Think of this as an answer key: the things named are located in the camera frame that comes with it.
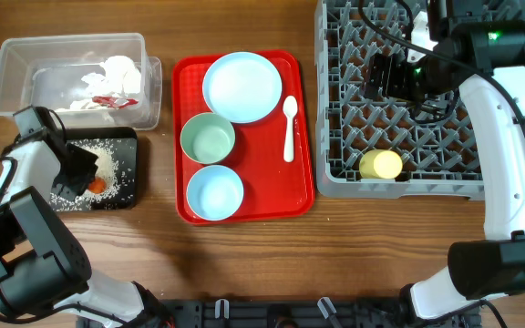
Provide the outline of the orange carrot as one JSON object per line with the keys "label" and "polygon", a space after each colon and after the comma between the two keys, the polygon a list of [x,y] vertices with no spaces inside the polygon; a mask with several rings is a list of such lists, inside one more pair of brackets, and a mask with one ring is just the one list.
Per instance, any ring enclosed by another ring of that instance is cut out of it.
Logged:
{"label": "orange carrot", "polygon": [[101,194],[107,189],[107,183],[101,177],[95,177],[88,185],[87,190],[93,194]]}

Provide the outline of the yellow plastic cup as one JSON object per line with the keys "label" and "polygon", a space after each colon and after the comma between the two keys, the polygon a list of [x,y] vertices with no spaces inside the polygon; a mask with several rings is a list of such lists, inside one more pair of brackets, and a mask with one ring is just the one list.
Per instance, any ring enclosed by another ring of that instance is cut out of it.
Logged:
{"label": "yellow plastic cup", "polygon": [[365,179],[395,179],[402,168],[401,157],[387,149],[369,150],[359,163],[359,172]]}

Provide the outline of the mint green bowl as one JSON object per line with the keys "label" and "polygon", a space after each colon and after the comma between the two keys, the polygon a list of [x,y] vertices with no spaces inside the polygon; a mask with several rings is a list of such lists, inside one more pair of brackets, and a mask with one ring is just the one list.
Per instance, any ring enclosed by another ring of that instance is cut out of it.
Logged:
{"label": "mint green bowl", "polygon": [[223,161],[233,150],[236,136],[232,123],[214,113],[189,119],[180,133],[184,154],[194,162],[210,165]]}

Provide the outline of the light blue bowl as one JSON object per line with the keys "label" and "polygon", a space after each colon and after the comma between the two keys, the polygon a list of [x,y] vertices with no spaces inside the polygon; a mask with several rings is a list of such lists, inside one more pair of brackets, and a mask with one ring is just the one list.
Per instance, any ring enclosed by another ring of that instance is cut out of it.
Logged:
{"label": "light blue bowl", "polygon": [[220,221],[230,218],[242,205],[244,186],[239,175],[222,165],[199,169],[186,188],[186,201],[201,219]]}

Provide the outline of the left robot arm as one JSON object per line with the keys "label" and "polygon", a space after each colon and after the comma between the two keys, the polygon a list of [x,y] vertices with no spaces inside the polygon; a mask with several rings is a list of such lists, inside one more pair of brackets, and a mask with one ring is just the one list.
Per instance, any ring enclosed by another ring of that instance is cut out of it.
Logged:
{"label": "left robot arm", "polygon": [[173,314],[149,290],[92,269],[81,244],[49,204],[81,195],[97,156],[67,141],[59,116],[29,106],[0,155],[0,322],[28,324],[72,313],[79,325],[172,327]]}

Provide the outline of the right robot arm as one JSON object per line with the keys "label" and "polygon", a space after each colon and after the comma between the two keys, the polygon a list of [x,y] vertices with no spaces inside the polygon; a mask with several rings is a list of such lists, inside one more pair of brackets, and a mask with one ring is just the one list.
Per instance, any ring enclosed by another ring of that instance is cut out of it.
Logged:
{"label": "right robot arm", "polygon": [[474,129],[485,237],[451,245],[447,266],[401,292],[399,321],[422,327],[525,292],[525,21],[493,20],[480,1],[427,4],[432,49],[415,62],[374,55],[367,98],[421,108],[453,92]]}

